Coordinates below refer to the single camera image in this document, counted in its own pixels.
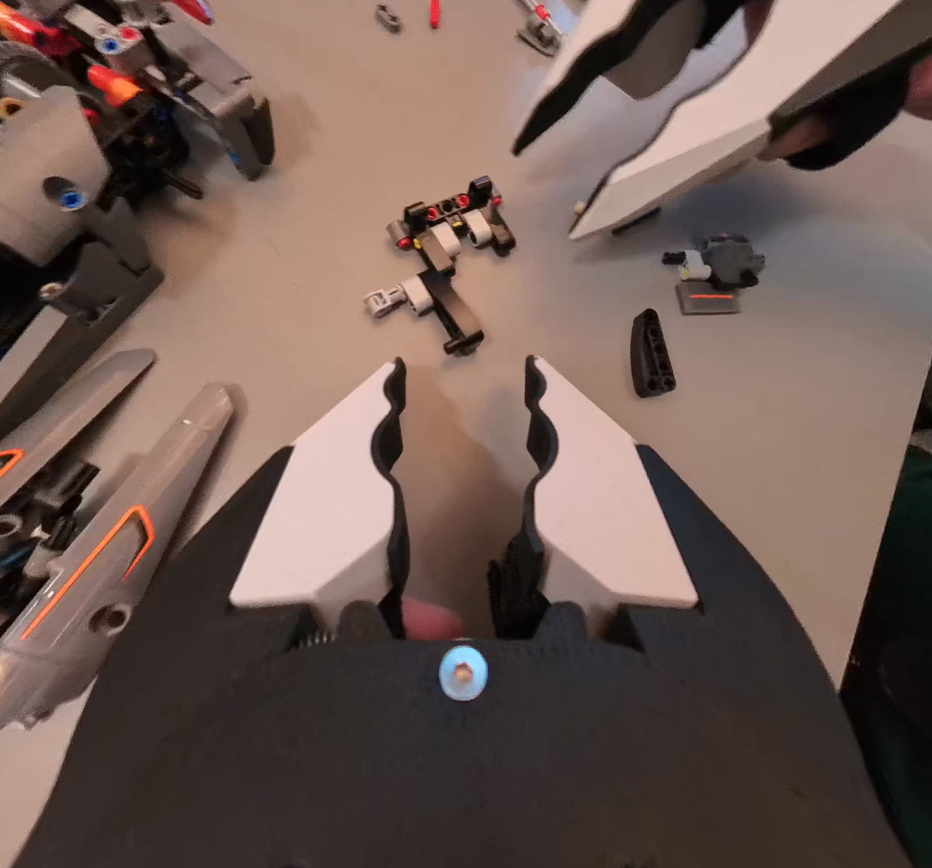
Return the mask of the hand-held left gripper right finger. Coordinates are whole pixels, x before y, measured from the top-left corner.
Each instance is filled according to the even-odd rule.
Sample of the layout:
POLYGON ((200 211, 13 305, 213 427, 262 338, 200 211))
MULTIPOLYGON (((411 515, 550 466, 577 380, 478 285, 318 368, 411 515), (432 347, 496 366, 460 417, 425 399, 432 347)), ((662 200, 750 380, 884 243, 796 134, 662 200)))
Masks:
POLYGON ((541 356, 526 367, 529 533, 549 603, 692 609, 698 594, 634 438, 541 356))

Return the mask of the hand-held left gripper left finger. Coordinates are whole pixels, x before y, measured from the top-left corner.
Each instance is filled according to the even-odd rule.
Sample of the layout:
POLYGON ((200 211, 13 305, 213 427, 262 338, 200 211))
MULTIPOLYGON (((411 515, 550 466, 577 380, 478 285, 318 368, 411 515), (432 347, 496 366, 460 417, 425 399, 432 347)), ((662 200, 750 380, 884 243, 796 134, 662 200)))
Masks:
POLYGON ((342 610, 402 594, 410 572, 403 494, 402 359, 380 367, 287 449, 229 593, 238 607, 342 610))

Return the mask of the black beam white connector lego assembly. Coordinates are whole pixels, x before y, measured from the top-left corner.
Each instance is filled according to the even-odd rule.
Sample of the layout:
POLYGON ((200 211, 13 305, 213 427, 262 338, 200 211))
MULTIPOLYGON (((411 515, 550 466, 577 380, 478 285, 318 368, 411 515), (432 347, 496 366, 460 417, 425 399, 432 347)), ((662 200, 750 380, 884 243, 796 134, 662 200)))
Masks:
POLYGON ((456 292, 450 278, 432 269, 423 271, 389 288, 372 291, 363 299, 367 313, 376 319, 402 306, 417 317, 434 315, 448 336, 444 351, 466 357, 483 342, 483 329, 456 292))

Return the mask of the black frame red pins lego assembly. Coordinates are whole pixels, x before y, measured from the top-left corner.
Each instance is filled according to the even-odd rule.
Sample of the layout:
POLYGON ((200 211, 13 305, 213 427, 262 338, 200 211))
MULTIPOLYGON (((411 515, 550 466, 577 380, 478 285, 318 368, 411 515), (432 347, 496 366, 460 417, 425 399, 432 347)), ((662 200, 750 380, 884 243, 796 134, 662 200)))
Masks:
POLYGON ((415 252, 426 268, 451 276, 467 245, 489 248, 499 257, 516 248, 516 236, 501 205, 498 188, 489 176, 481 175, 448 198, 407 205, 388 225, 388 236, 396 249, 415 252))

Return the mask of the black curved lego panel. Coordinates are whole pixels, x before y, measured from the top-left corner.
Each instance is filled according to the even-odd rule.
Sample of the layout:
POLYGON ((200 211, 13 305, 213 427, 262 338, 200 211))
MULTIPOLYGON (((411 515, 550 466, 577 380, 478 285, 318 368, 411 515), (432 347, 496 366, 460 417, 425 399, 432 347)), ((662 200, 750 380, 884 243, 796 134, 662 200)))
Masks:
POLYGON ((664 396, 677 387, 659 315, 653 308, 633 320, 630 368, 633 388, 641 399, 664 396))

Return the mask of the grey orange-striped lego assembly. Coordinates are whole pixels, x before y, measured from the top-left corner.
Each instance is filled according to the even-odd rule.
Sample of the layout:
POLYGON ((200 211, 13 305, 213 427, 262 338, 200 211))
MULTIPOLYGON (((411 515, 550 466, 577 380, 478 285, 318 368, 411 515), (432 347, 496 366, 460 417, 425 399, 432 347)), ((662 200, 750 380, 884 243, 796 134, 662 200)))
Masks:
POLYGON ((741 294, 759 283, 766 263, 749 238, 729 234, 664 252, 661 261, 677 270, 681 313, 693 317, 738 315, 741 294))

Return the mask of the lego technic car model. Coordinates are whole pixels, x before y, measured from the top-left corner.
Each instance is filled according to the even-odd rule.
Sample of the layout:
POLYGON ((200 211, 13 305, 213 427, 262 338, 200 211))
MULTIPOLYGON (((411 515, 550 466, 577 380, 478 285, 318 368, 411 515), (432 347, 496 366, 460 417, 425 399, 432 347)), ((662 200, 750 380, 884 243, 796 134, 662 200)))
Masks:
POLYGON ((208 0, 2 0, 1 724, 82 695, 130 622, 234 413, 197 391, 82 521, 98 467, 69 453, 155 364, 122 350, 80 370, 160 286, 136 216, 193 200, 179 116, 239 174, 275 157, 251 72, 197 27, 208 0))

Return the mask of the grey axle red bush assembly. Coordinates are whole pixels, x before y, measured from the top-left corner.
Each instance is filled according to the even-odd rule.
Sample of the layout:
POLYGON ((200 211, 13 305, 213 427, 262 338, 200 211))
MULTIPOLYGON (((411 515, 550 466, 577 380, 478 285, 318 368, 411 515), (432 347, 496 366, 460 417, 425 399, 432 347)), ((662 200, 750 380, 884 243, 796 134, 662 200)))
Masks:
POLYGON ((559 52, 563 33, 553 23, 550 12, 537 0, 519 0, 529 12, 528 19, 516 33, 519 39, 542 55, 553 58, 559 52))

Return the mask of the dark green cloth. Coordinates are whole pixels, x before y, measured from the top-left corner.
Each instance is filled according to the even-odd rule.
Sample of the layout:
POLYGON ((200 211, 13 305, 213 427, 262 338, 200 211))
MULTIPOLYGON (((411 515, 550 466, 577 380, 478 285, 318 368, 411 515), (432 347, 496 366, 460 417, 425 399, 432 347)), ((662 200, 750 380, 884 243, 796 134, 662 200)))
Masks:
POLYGON ((931 375, 860 614, 841 699, 882 808, 931 865, 931 375))

